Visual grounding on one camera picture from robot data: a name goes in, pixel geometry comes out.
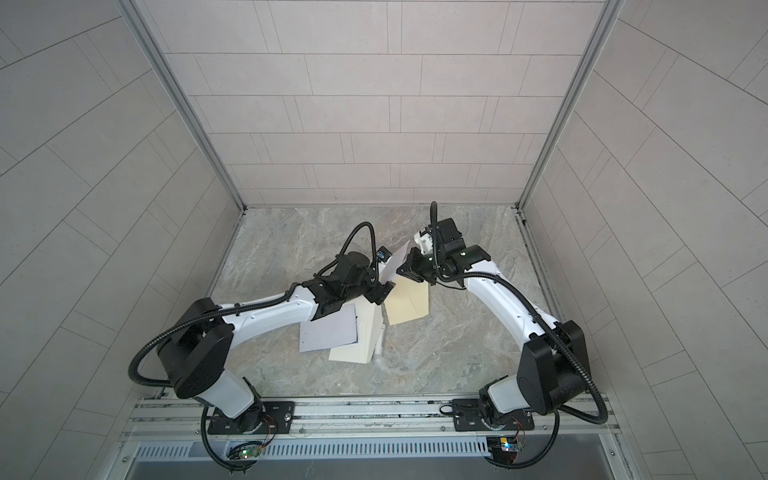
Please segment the white letter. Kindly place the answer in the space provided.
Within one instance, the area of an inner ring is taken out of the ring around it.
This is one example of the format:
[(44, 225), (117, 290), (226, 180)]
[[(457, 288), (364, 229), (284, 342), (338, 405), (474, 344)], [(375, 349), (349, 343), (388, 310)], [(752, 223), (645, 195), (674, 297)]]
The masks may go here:
[(397, 250), (395, 250), (392, 256), (387, 260), (379, 273), (379, 281), (381, 284), (393, 282), (397, 269), (405, 262), (405, 259), (410, 251), (411, 241), (407, 240)]

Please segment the yellow manila envelope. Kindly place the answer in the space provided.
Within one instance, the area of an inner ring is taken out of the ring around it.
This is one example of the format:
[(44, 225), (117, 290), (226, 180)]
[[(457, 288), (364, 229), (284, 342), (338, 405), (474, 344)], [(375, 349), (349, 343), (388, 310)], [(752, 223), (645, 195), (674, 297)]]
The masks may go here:
[(397, 275), (394, 288), (384, 302), (388, 323), (398, 325), (418, 320), (430, 313), (429, 284)]

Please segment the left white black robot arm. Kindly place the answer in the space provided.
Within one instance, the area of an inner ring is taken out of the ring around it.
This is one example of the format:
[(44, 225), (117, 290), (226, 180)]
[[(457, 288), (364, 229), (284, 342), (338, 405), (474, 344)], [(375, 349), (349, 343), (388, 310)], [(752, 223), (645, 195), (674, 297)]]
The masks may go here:
[(392, 254), (379, 249), (375, 264), (365, 255), (341, 255), (328, 275), (289, 292), (245, 304), (194, 302), (177, 332), (160, 341), (157, 355), (180, 399), (194, 398), (229, 422), (228, 432), (250, 433), (266, 422), (266, 408), (251, 383), (225, 367), (229, 352), (257, 336), (289, 325), (300, 327), (302, 352), (340, 350), (366, 363), (382, 319), (381, 305), (394, 287)]

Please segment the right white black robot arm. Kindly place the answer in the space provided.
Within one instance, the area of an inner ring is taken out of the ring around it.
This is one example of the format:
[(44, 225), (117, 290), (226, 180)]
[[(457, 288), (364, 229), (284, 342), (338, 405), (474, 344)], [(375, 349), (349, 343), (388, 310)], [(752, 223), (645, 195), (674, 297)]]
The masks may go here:
[(511, 412), (523, 409), (547, 415), (592, 391), (580, 327), (535, 306), (502, 274), (490, 254), (478, 245), (465, 244), (453, 219), (434, 221), (413, 241), (397, 273), (417, 283), (465, 288), (496, 316), (520, 348), (517, 373), (479, 392), (487, 423), (500, 424)]

